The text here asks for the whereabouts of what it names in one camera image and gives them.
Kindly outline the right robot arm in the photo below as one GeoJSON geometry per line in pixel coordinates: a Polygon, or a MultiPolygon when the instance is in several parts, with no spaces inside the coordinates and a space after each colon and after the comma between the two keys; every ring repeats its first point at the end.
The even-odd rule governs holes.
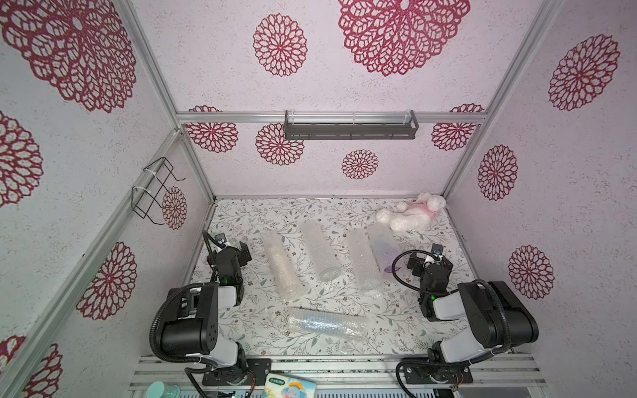
{"type": "Polygon", "coordinates": [[[427,361],[436,366],[468,366],[534,343],[539,326],[517,295],[503,281],[473,280],[447,289],[452,263],[437,245],[432,252],[408,250],[407,268],[420,279],[418,286],[397,281],[419,293],[421,312],[430,322],[466,319],[469,327],[441,340],[428,350],[427,361]]]}

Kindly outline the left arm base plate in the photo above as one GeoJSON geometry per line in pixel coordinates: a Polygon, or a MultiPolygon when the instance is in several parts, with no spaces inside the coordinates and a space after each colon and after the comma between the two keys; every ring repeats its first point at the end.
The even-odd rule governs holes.
{"type": "Polygon", "coordinates": [[[205,374],[204,386],[264,386],[271,372],[273,361],[270,358],[247,358],[237,365],[220,368],[205,374]]]}

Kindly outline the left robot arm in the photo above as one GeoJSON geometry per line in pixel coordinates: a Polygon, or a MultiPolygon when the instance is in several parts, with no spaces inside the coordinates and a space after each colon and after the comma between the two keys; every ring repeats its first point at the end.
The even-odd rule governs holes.
{"type": "Polygon", "coordinates": [[[245,294],[242,268],[251,261],[248,245],[226,246],[207,257],[213,276],[208,282],[175,288],[159,307],[149,330],[149,346],[166,363],[199,363],[187,369],[227,384],[248,377],[245,350],[220,335],[219,313],[239,306],[245,294]]]}

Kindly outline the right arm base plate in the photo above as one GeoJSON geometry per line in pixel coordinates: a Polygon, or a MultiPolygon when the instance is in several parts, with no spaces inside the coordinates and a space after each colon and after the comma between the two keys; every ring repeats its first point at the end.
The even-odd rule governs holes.
{"type": "Polygon", "coordinates": [[[407,384],[471,384],[474,378],[467,366],[432,363],[427,358],[404,358],[396,365],[396,373],[407,384]]]}

